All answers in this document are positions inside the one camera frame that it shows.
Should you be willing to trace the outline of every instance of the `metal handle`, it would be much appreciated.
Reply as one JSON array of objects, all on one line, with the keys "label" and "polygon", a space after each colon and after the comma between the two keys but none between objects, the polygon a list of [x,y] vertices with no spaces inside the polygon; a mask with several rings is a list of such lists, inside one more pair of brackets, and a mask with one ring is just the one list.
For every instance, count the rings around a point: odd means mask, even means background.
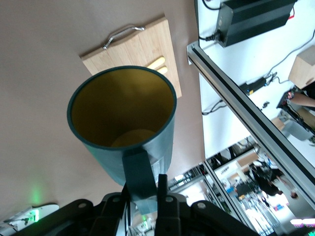
[{"label": "metal handle", "polygon": [[136,27],[136,26],[129,26],[127,29],[124,29],[123,31],[117,31],[110,35],[110,39],[108,42],[103,46],[103,49],[107,49],[109,47],[109,44],[117,37],[122,36],[123,34],[127,33],[130,30],[139,30],[139,31],[144,31],[145,27]]}]

